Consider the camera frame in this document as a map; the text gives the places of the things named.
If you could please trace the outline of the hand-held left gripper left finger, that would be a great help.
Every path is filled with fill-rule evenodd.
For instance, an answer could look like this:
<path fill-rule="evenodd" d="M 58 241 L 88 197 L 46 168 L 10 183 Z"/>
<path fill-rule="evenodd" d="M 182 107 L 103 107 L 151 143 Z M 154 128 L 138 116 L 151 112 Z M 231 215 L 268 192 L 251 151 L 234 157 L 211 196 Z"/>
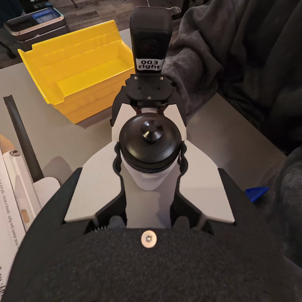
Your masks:
<path fill-rule="evenodd" d="M 126 225 L 126 193 L 121 172 L 120 146 L 112 141 L 82 167 L 65 222 L 92 220 L 96 227 L 120 216 Z"/>

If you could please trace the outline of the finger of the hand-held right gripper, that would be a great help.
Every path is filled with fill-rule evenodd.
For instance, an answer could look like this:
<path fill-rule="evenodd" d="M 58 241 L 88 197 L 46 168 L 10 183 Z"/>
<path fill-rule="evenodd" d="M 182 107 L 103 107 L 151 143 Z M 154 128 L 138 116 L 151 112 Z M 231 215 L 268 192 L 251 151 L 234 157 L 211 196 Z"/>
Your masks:
<path fill-rule="evenodd" d="M 132 117 L 136 116 L 137 112 L 134 110 L 134 108 L 129 104 L 122 104 L 117 118 L 115 119 L 114 125 L 112 126 L 111 131 L 111 138 L 112 141 L 119 141 L 119 134 L 123 127 L 123 125 Z"/>
<path fill-rule="evenodd" d="M 182 137 L 182 141 L 187 140 L 187 130 L 183 122 L 183 119 L 180 115 L 180 112 L 177 108 L 177 105 L 168 105 L 163 112 L 164 116 L 170 119 L 179 129 L 179 132 Z"/>

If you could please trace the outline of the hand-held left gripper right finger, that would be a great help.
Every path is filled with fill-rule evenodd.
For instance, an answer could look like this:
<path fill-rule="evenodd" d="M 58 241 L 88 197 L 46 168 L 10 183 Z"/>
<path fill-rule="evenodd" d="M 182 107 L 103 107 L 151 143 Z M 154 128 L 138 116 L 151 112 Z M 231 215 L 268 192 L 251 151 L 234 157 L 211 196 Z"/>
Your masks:
<path fill-rule="evenodd" d="M 183 141 L 179 169 L 170 207 L 172 226 L 179 217 L 188 219 L 189 228 L 203 228 L 207 221 L 235 223 L 219 169 L 208 155 Z"/>

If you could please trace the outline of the black bottle lid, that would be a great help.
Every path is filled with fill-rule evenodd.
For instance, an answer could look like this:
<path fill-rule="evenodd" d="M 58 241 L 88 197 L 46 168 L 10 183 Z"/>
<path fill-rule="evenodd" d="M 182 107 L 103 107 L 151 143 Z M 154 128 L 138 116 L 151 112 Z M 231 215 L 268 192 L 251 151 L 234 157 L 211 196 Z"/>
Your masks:
<path fill-rule="evenodd" d="M 164 115 L 142 113 L 129 119 L 119 134 L 120 151 L 129 166 L 143 173 L 166 170 L 178 158 L 182 137 Z"/>

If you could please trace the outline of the blue plastic bin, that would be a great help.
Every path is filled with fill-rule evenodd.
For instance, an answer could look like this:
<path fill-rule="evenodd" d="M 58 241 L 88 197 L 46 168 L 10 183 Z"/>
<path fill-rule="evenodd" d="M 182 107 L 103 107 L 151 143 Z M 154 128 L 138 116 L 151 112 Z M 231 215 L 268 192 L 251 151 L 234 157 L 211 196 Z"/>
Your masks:
<path fill-rule="evenodd" d="M 254 203 L 269 190 L 270 188 L 268 187 L 252 187 L 245 190 L 245 195 L 252 203 Z"/>

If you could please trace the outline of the white plastic bottle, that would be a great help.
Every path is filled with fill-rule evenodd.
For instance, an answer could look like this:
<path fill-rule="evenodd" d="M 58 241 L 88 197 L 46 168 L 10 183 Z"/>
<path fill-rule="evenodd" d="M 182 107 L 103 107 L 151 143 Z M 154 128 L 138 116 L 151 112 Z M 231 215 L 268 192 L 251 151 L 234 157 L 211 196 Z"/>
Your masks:
<path fill-rule="evenodd" d="M 126 167 L 127 171 L 130 173 L 131 177 L 135 181 L 136 185 L 145 190 L 153 191 L 158 188 L 164 179 L 169 175 L 174 166 L 176 165 L 178 159 L 176 159 L 167 169 L 157 172 L 157 173 L 144 173 L 132 168 L 124 159 L 122 152 L 120 152 L 122 162 Z"/>

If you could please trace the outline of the yellow plastic bin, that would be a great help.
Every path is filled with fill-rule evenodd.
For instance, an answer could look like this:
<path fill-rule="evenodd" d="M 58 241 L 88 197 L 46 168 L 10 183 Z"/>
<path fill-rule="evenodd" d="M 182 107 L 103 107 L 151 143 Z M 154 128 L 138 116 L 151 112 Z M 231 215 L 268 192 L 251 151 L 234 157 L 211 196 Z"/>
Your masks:
<path fill-rule="evenodd" d="M 114 20 L 18 49 L 45 102 L 73 124 L 112 106 L 134 74 L 132 50 Z"/>

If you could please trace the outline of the person's grey sweater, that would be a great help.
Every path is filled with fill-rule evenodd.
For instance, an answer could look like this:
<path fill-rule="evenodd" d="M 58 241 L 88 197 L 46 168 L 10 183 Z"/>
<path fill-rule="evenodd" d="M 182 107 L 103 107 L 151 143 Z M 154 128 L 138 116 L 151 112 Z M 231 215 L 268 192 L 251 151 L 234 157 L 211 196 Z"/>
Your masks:
<path fill-rule="evenodd" d="M 260 185 L 269 190 L 254 205 L 279 241 L 290 265 L 302 268 L 302 146 L 293 150 L 274 175 Z"/>

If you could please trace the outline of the instruction board on stand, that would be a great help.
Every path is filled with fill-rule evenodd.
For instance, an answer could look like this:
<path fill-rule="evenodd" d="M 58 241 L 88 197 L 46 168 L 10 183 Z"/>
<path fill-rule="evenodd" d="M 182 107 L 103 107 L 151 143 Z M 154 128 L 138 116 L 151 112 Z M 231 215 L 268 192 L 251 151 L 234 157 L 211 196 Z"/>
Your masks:
<path fill-rule="evenodd" d="M 0 154 L 0 298 L 6 289 L 10 270 L 25 236 L 13 188 Z"/>

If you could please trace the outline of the black dual trash bin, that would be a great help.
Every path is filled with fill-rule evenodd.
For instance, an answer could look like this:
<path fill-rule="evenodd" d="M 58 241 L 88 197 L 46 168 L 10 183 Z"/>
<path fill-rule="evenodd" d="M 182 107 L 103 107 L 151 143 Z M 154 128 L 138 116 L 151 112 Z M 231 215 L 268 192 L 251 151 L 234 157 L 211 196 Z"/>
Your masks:
<path fill-rule="evenodd" d="M 47 7 L 4 23 L 4 28 L 15 38 L 23 51 L 32 45 L 70 32 L 62 13 Z"/>

